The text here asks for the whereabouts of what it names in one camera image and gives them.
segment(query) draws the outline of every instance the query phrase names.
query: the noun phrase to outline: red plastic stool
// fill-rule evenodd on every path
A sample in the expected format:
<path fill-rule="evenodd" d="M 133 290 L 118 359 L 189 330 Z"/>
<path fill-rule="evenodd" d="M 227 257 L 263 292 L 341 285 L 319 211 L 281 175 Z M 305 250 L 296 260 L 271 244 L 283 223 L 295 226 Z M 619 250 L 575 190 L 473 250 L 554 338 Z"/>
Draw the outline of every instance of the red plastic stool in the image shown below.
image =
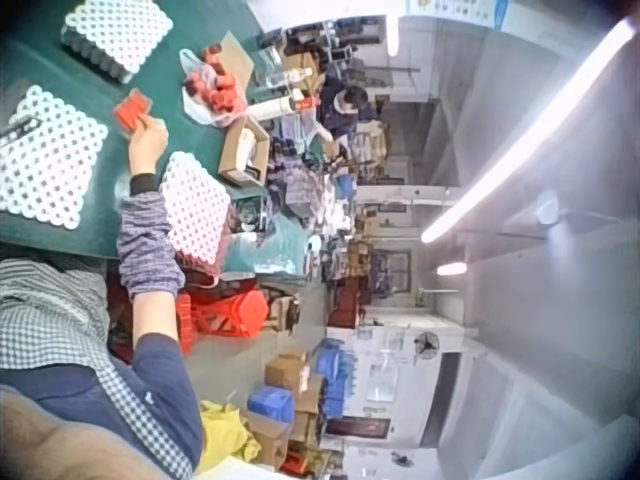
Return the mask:
<path fill-rule="evenodd" d="M 178 337 L 180 338 L 180 350 L 183 355 L 191 352 L 191 347 L 196 341 L 196 332 L 191 318 L 191 297 L 187 293 L 181 293 L 176 298 L 176 315 L 179 321 Z"/>
<path fill-rule="evenodd" d="M 260 290 L 240 293 L 209 304 L 193 304 L 191 314 L 198 330 L 207 335 L 253 338 L 269 313 Z"/>

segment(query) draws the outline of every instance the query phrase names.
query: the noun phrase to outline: floor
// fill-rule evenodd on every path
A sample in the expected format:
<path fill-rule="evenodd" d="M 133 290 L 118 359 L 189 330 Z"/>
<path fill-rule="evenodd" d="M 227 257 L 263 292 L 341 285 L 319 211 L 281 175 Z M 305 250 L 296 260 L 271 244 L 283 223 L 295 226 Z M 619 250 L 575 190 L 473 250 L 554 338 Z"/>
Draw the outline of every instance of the floor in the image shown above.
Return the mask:
<path fill-rule="evenodd" d="M 199 400 L 244 406 L 255 385 L 262 382 L 265 365 L 278 352 L 292 344 L 312 350 L 320 343 L 326 331 L 327 289 L 311 285 L 301 293 L 300 322 L 291 336 L 264 332 L 250 342 L 207 337 L 196 343 L 186 365 Z"/>

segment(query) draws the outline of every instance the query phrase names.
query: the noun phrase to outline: yellow cloth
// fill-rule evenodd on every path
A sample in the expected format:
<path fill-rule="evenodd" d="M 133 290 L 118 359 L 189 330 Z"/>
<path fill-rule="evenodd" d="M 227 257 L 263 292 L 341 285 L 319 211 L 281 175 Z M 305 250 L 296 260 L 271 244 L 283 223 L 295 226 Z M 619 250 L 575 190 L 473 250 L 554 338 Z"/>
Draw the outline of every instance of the yellow cloth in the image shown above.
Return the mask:
<path fill-rule="evenodd" d="M 200 419 L 204 447 L 196 474 L 211 470 L 229 455 L 245 462 L 258 456 L 260 444 L 244 427 L 240 410 L 234 405 L 218 405 L 203 400 L 200 402 Z"/>

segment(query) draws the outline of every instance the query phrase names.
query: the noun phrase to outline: bottle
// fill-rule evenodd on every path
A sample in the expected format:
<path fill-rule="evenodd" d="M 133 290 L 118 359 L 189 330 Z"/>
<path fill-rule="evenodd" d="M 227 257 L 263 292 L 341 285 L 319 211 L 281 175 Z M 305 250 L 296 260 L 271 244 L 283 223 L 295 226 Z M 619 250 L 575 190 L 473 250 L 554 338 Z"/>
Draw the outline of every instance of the bottle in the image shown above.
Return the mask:
<path fill-rule="evenodd" d="M 312 74 L 313 70 L 311 68 L 292 68 L 291 70 L 269 75 L 265 79 L 265 83 L 269 88 L 278 88 L 290 83 L 301 82 Z"/>

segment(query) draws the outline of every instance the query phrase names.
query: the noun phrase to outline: black hair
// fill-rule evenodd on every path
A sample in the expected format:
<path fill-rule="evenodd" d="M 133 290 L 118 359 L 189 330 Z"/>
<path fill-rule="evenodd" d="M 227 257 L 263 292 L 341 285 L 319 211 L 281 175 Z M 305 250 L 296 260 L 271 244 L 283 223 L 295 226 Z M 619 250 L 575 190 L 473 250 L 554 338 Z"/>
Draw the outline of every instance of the black hair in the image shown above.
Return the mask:
<path fill-rule="evenodd" d="M 369 102 L 369 95 L 364 88 L 352 85 L 344 93 L 344 101 L 353 105 L 353 108 L 360 110 Z"/>

